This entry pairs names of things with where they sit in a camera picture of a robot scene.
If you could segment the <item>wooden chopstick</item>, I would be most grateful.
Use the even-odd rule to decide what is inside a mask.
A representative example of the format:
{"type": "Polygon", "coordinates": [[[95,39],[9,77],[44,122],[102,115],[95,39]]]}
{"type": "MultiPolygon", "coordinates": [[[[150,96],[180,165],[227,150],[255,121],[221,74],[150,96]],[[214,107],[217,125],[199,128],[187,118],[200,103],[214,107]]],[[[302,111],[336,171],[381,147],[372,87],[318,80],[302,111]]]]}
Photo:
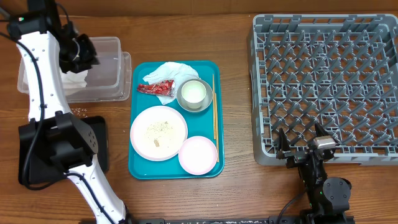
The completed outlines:
{"type": "Polygon", "coordinates": [[[216,105],[215,105],[215,77],[212,74],[212,105],[213,105],[213,139],[216,139],[216,105]]]}
{"type": "Polygon", "coordinates": [[[217,163],[220,162],[220,150],[219,150],[219,135],[218,135],[218,104],[217,104],[217,94],[215,93],[215,98],[214,98],[214,103],[215,103],[215,133],[216,133],[216,150],[217,150],[217,163]]]}

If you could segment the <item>red snack wrapper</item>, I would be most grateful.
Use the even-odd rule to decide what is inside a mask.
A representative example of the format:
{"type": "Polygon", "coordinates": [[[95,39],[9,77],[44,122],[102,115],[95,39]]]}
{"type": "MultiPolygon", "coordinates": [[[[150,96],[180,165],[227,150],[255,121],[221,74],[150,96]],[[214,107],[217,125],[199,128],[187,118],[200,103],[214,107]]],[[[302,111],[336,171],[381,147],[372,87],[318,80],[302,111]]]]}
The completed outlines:
{"type": "Polygon", "coordinates": [[[175,82],[173,80],[164,80],[151,85],[139,84],[137,91],[148,95],[173,97],[174,88],[175,82]]]}

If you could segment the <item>white cup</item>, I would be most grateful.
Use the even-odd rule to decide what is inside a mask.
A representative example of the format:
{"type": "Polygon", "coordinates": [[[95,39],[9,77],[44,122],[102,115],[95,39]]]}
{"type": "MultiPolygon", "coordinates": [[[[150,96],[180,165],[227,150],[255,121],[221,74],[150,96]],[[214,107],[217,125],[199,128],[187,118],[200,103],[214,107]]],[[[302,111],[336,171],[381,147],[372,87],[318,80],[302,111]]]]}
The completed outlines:
{"type": "Polygon", "coordinates": [[[182,86],[182,99],[190,109],[199,109],[206,98],[206,87],[198,80],[190,80],[182,86]]]}

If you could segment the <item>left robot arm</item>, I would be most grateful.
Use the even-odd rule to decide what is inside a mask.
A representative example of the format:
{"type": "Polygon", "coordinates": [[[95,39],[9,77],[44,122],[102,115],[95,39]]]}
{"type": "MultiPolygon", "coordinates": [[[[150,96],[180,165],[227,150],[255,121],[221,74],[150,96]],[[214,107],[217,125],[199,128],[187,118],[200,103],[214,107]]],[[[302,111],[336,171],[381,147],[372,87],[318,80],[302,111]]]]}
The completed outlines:
{"type": "Polygon", "coordinates": [[[27,12],[11,16],[5,38],[16,43],[29,86],[29,122],[20,126],[19,183],[43,190],[68,179],[78,188],[97,223],[133,223],[114,193],[104,118],[79,118],[67,102],[62,73],[79,73],[98,63],[89,37],[72,22],[62,24],[54,0],[29,0],[27,12]]]}

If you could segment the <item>scattered rice grains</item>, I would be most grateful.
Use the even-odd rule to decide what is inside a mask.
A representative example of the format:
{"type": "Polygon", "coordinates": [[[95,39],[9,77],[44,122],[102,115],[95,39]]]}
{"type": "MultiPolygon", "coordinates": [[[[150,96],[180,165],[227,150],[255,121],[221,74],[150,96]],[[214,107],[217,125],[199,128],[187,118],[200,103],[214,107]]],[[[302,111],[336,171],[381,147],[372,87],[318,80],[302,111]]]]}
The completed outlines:
{"type": "Polygon", "coordinates": [[[88,117],[86,108],[81,108],[81,107],[72,108],[71,112],[79,118],[87,118],[88,117]]]}

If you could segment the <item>black tray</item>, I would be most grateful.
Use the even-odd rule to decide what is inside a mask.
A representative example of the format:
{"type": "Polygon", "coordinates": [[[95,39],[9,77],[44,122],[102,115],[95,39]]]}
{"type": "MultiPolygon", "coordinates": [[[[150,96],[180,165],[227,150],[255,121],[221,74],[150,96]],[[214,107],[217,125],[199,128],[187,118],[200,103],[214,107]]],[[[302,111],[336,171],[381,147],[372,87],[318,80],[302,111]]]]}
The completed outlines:
{"type": "Polygon", "coordinates": [[[108,132],[103,117],[57,114],[45,119],[40,130],[38,127],[35,119],[18,127],[20,184],[23,174],[29,184],[61,180],[74,167],[92,165],[94,155],[102,171],[109,170],[108,132]]]}

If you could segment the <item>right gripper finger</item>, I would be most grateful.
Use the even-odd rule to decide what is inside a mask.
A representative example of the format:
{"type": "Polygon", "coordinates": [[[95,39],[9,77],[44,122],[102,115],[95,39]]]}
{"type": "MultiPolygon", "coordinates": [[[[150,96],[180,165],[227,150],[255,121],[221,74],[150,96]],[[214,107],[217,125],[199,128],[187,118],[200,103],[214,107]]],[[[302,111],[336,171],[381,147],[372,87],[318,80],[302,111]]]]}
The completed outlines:
{"type": "Polygon", "coordinates": [[[284,159],[284,154],[290,152],[290,144],[287,139],[286,134],[282,128],[279,129],[279,141],[278,141],[278,148],[276,150],[276,158],[284,159]]]}
{"type": "Polygon", "coordinates": [[[323,126],[320,123],[315,123],[315,139],[316,140],[321,140],[321,139],[332,139],[333,137],[323,128],[323,126]]]}

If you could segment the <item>teal serving tray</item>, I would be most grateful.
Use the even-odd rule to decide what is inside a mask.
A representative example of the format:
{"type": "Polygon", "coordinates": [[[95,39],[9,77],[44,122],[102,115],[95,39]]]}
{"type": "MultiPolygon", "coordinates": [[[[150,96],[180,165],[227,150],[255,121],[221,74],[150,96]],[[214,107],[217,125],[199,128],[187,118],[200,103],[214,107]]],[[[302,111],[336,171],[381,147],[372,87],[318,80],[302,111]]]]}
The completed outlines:
{"type": "MultiPolygon", "coordinates": [[[[131,121],[152,106],[160,106],[162,103],[154,95],[146,95],[136,91],[138,84],[145,83],[144,76],[155,71],[163,62],[145,62],[136,67],[132,76],[131,93],[131,121]]],[[[221,97],[220,70],[217,64],[209,60],[184,61],[184,64],[191,66],[198,72],[198,76],[210,86],[215,88],[217,115],[218,115],[218,139],[214,139],[213,106],[210,105],[202,112],[191,113],[183,109],[175,100],[168,104],[169,107],[177,110],[187,122],[188,137],[203,136],[218,145],[219,161],[208,173],[201,175],[201,178],[212,178],[219,175],[225,165],[224,159],[224,130],[223,130],[223,111],[221,97]]],[[[129,146],[128,169],[131,175],[140,180],[159,180],[159,179],[192,179],[194,175],[186,172],[174,156],[166,161],[150,161],[140,156],[129,146]]]]}

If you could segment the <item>white napkin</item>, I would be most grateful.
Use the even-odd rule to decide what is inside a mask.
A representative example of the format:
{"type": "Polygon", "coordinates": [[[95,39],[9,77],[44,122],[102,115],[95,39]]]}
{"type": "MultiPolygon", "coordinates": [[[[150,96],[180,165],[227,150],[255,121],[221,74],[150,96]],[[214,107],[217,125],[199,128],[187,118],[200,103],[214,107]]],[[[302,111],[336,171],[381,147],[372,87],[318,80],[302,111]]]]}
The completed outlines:
{"type": "Polygon", "coordinates": [[[148,84],[155,84],[165,80],[173,80],[173,96],[158,96],[162,105],[169,104],[176,99],[177,91],[180,86],[187,80],[200,79],[198,72],[191,66],[184,63],[165,62],[159,66],[154,72],[146,75],[143,80],[148,84]]]}
{"type": "Polygon", "coordinates": [[[87,85],[87,82],[85,81],[87,74],[87,70],[80,73],[60,72],[65,95],[72,95],[84,89],[87,85]]]}

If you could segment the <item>large white plate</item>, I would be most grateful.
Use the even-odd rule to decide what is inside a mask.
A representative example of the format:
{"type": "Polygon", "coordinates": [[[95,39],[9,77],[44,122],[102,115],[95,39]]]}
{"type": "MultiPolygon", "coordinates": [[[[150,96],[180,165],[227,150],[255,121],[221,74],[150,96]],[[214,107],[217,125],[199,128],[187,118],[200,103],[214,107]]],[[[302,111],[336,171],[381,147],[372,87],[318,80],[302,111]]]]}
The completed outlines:
{"type": "Polygon", "coordinates": [[[145,109],[137,115],[130,128],[130,142],[135,152],[156,162],[176,156],[187,136],[184,117],[168,106],[145,109]]]}

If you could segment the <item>clear plastic bin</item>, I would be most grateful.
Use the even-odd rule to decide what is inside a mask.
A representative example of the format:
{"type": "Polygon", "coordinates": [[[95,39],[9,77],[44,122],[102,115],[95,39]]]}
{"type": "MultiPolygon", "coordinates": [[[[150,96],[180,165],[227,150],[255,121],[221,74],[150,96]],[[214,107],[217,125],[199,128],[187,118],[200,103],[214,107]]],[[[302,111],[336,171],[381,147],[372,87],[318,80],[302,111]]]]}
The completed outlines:
{"type": "Polygon", "coordinates": [[[121,50],[117,37],[92,37],[99,65],[93,65],[85,78],[87,85],[66,96],[69,103],[124,101],[131,91],[132,63],[128,52],[121,50]]]}

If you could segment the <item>grey dishwasher rack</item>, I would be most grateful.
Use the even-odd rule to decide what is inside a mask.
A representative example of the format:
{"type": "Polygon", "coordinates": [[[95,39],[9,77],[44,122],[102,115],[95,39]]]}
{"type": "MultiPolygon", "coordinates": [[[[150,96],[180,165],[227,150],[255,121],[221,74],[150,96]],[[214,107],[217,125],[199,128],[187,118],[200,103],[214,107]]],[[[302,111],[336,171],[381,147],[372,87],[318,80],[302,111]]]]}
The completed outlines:
{"type": "Polygon", "coordinates": [[[335,163],[397,164],[397,18],[259,14],[248,37],[255,161],[280,166],[278,133],[303,151],[322,125],[335,163]]]}

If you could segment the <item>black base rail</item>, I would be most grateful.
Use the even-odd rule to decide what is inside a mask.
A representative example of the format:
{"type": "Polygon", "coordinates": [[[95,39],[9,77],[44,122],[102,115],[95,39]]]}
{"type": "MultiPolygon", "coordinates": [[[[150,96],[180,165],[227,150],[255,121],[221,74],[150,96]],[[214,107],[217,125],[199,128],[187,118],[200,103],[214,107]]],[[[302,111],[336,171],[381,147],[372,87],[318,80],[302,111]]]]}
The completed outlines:
{"type": "MultiPolygon", "coordinates": [[[[92,219],[85,219],[80,221],[79,223],[89,224],[89,223],[96,223],[95,220],[92,219]]],[[[305,223],[301,221],[298,216],[284,216],[281,218],[280,222],[277,222],[277,216],[270,216],[268,218],[260,218],[260,219],[224,219],[224,220],[164,220],[163,218],[158,219],[140,219],[134,220],[132,223],[139,223],[139,224],[299,224],[305,223]]],[[[354,224],[355,220],[353,217],[347,217],[346,222],[344,220],[338,221],[324,221],[322,223],[349,223],[354,224]]]]}

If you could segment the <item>grey bowl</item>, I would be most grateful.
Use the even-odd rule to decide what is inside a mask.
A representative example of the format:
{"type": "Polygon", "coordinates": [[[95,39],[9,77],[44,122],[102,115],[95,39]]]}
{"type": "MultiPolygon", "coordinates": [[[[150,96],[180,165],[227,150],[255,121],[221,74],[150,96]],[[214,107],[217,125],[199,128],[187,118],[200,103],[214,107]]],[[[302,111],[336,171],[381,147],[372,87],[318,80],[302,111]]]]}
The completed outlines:
{"type": "Polygon", "coordinates": [[[202,84],[204,84],[204,86],[206,87],[206,98],[204,99],[202,106],[199,109],[195,109],[195,110],[190,109],[190,108],[187,107],[187,105],[184,103],[184,101],[182,99],[182,86],[186,82],[188,82],[190,80],[185,81],[179,87],[178,92],[177,92],[177,101],[178,101],[179,105],[183,109],[185,109],[186,111],[191,112],[191,113],[199,113],[199,112],[202,112],[202,111],[206,110],[207,107],[209,107],[211,105],[211,102],[212,102],[212,88],[207,82],[205,82],[205,81],[203,81],[201,79],[191,79],[191,80],[198,80],[198,81],[202,82],[202,84]]]}

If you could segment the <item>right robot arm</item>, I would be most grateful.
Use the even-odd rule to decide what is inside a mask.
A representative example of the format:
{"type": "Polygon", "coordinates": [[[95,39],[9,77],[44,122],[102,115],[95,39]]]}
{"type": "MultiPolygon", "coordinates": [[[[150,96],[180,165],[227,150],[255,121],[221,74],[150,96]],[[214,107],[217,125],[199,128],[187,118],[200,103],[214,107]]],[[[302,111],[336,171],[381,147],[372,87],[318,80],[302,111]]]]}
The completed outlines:
{"type": "Polygon", "coordinates": [[[316,136],[304,151],[291,150],[283,129],[279,129],[276,158],[284,159],[288,169],[297,168],[304,184],[304,191],[289,201],[280,211],[276,223],[354,223],[347,217],[352,185],[341,177],[328,177],[324,162],[334,158],[338,141],[319,123],[315,123],[316,136]],[[310,208],[300,211],[296,217],[285,217],[286,209],[307,195],[310,208]]]}

